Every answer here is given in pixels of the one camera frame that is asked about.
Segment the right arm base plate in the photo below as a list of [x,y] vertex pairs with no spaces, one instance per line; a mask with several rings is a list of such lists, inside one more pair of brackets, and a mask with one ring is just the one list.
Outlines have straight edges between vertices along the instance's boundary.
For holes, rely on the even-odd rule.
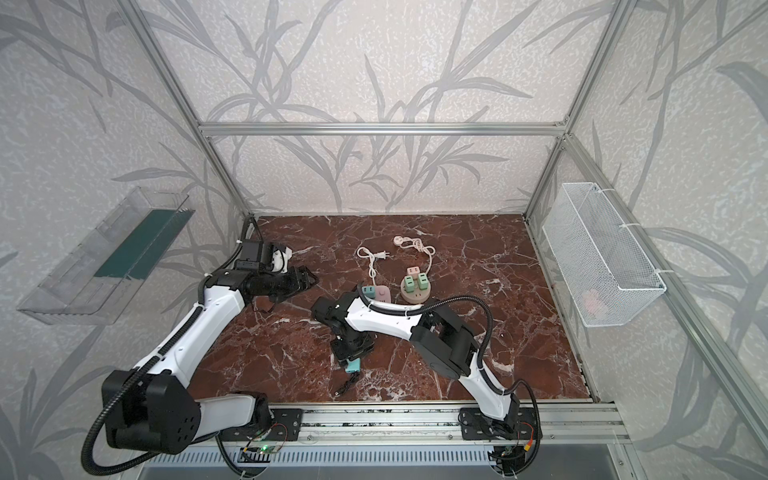
[[463,440],[511,440],[524,443],[542,438],[532,407],[512,407],[504,420],[491,419],[479,408],[459,410],[458,422]]

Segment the pink square power strip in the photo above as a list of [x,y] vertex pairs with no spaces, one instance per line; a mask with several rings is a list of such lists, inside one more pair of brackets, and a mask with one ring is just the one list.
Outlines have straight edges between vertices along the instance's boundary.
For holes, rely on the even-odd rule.
[[384,285],[372,285],[372,286],[376,287],[377,293],[376,293],[376,298],[370,299],[370,300],[375,300],[375,301],[384,302],[384,303],[390,303],[392,301],[391,291],[387,286],[384,286]]

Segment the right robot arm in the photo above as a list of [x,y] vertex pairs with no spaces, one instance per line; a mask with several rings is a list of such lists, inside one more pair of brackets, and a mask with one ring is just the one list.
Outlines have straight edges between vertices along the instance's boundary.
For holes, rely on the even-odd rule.
[[[471,302],[486,315],[486,335],[477,341],[472,328],[451,308],[452,303]],[[318,298],[312,306],[316,321],[334,335],[331,350],[343,366],[373,351],[377,337],[407,341],[422,361],[437,374],[458,381],[475,400],[475,408],[462,408],[458,422],[465,440],[539,440],[540,415],[535,401],[523,409],[518,387],[522,379],[505,388],[484,361],[490,343],[493,317],[490,308],[472,295],[430,301],[424,305],[398,305],[372,300],[362,291],[347,292],[338,299]]]

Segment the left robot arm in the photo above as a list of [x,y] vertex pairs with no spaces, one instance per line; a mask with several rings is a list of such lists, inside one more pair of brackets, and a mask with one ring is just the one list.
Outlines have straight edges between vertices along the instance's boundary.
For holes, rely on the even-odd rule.
[[274,417],[262,393],[236,393],[196,400],[188,387],[225,327],[255,298],[279,303],[314,287],[306,267],[283,272],[219,269],[198,286],[185,319],[129,370],[115,370],[101,387],[102,411],[85,436],[81,465],[93,476],[111,476],[160,454],[218,439],[233,428],[264,434]]

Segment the beige round power strip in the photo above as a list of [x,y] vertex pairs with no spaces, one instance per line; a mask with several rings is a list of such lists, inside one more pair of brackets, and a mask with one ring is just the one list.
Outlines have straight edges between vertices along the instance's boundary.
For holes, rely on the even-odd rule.
[[402,281],[400,283],[400,297],[408,304],[412,305],[418,305],[418,304],[424,304],[431,296],[431,282],[430,282],[430,289],[422,291],[418,288],[417,284],[417,277],[413,277],[416,282],[416,290],[414,293],[408,294],[402,290]]

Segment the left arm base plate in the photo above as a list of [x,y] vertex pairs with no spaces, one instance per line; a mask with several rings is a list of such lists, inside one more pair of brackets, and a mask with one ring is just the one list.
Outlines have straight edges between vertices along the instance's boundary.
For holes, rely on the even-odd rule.
[[272,418],[256,426],[226,429],[221,438],[224,442],[295,442],[301,430],[304,410],[277,408],[271,410]]

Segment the green plug adapter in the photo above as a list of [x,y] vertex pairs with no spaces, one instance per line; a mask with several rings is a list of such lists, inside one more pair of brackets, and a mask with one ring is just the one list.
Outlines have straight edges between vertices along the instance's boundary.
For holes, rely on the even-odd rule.
[[430,289],[430,282],[426,273],[419,273],[417,275],[418,288],[422,291]]
[[411,275],[407,275],[402,281],[402,290],[408,294],[414,293],[416,290],[416,282]]

